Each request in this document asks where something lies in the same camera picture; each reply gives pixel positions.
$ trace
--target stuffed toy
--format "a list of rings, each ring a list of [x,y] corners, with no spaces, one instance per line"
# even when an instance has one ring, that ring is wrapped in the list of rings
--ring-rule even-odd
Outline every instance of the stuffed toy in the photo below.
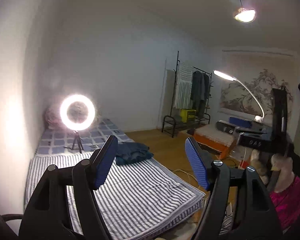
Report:
[[[259,174],[266,185],[269,181],[266,167],[259,160],[260,153],[253,150],[250,156],[250,164]],[[270,192],[270,198],[285,230],[295,222],[300,215],[300,178],[292,170],[293,161],[290,157],[274,154],[271,157],[272,171],[280,171],[274,190]]]

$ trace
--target striped mattress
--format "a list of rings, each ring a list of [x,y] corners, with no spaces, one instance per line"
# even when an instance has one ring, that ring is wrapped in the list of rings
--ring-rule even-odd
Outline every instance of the striped mattress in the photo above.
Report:
[[[25,206],[50,164],[74,166],[91,154],[36,155],[27,175]],[[67,194],[74,230],[82,234],[72,186],[67,186]],[[113,162],[105,184],[94,194],[114,240],[158,236],[202,208],[204,197],[155,159],[123,166]]]

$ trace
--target cable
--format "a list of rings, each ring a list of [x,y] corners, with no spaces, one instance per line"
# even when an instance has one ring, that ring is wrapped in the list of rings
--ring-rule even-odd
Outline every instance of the cable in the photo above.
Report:
[[[247,153],[247,147],[246,147],[246,149],[245,149],[245,151],[244,151],[244,157],[243,157],[243,161],[242,161],[242,163],[241,163],[241,168],[243,168],[243,163],[244,163],[244,159],[246,158],[246,153]]]
[[[208,194],[206,194],[206,195],[204,195],[205,197],[203,197],[202,199],[204,200],[204,205],[203,205],[203,208],[205,208],[206,207],[206,204],[207,204],[207,201],[208,201],[208,198],[209,198],[209,195]]]
[[[182,171],[185,171],[185,172],[193,172],[193,170],[182,170]]]
[[[234,163],[234,166],[235,166],[235,167],[237,166],[237,164],[235,163],[235,161],[232,160],[232,159],[230,159],[230,158],[225,158],[225,159],[223,159],[222,161],[232,161],[232,162]]]
[[[90,142],[92,144],[92,146],[90,146],[91,148],[97,148],[99,147],[98,145],[93,144],[92,142]]]
[[[175,173],[176,171],[182,171],[183,173],[185,173],[185,174],[187,174],[187,176],[188,176],[188,179],[189,179],[189,184],[190,184],[190,177],[189,176],[191,176],[192,178],[194,178],[194,180],[198,183],[198,181],[197,181],[197,179],[193,176],[193,175],[191,175],[191,174],[189,174],[189,173],[187,173],[187,172],[185,172],[185,171],[183,171],[183,170],[174,170],[173,171],[173,173]]]

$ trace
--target yellow box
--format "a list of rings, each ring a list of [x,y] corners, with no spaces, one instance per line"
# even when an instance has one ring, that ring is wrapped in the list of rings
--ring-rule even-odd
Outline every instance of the yellow box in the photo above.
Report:
[[[195,121],[196,110],[192,109],[181,109],[180,116],[183,122]]]

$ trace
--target striped towel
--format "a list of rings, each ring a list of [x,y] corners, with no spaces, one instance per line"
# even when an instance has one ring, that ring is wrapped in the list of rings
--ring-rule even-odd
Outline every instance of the striped towel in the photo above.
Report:
[[[177,109],[187,109],[190,103],[192,87],[193,67],[184,62],[180,62],[177,71],[177,86],[175,91],[174,107]]]

